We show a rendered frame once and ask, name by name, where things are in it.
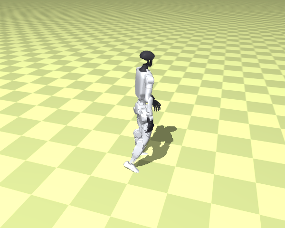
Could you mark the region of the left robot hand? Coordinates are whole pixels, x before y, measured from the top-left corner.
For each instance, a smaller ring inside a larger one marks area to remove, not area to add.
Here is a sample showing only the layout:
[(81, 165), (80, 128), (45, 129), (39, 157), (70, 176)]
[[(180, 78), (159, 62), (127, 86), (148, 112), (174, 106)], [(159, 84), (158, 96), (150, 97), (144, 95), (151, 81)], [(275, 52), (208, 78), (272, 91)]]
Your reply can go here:
[(152, 98), (153, 98), (153, 107), (154, 107), (154, 111), (155, 111), (155, 108), (156, 108), (156, 111), (157, 111), (157, 109), (158, 109), (158, 111), (161, 109), (160, 108), (160, 106), (161, 106), (161, 104), (157, 101), (157, 100), (155, 100), (155, 98), (153, 97), (153, 95), (152, 95)]

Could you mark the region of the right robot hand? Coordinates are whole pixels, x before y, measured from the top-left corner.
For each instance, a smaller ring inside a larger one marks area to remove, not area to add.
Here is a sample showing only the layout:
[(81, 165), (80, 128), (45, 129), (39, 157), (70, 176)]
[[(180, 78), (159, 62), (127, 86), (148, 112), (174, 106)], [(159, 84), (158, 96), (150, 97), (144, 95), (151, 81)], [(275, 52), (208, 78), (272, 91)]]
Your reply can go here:
[(154, 124), (153, 124), (153, 120), (150, 121), (149, 117), (147, 117), (147, 122), (148, 122), (148, 126), (147, 126), (147, 131), (145, 133), (149, 133), (153, 130)]

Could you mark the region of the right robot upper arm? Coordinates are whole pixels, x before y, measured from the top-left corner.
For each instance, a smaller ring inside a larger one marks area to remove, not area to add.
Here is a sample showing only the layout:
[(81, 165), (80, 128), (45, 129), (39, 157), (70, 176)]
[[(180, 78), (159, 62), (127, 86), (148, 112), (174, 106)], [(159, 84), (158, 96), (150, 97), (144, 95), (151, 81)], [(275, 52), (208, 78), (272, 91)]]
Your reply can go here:
[(146, 75), (145, 77), (145, 98), (144, 101), (148, 103), (148, 99), (151, 97), (152, 86), (154, 84), (154, 78), (151, 75)]

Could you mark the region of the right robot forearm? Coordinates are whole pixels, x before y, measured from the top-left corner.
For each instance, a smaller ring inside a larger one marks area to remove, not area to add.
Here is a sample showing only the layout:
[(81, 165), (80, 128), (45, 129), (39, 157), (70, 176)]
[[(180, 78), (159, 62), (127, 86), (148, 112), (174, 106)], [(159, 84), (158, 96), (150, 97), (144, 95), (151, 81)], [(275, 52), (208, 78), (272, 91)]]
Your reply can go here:
[(145, 107), (146, 107), (146, 116), (149, 117), (150, 121), (153, 120), (152, 104), (153, 104), (153, 98), (150, 97), (148, 99), (148, 104), (145, 105)]

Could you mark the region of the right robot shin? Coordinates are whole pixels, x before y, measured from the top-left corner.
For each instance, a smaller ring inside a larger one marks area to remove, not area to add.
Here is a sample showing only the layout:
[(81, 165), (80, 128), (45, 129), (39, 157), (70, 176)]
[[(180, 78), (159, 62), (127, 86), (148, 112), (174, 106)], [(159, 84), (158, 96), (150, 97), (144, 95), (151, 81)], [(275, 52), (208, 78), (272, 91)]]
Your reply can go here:
[[(129, 162), (130, 165), (133, 165), (133, 163), (136, 161), (137, 158), (142, 154), (143, 150), (145, 149), (143, 141), (138, 141), (133, 152), (132, 157)], [(132, 163), (133, 162), (133, 163)]]

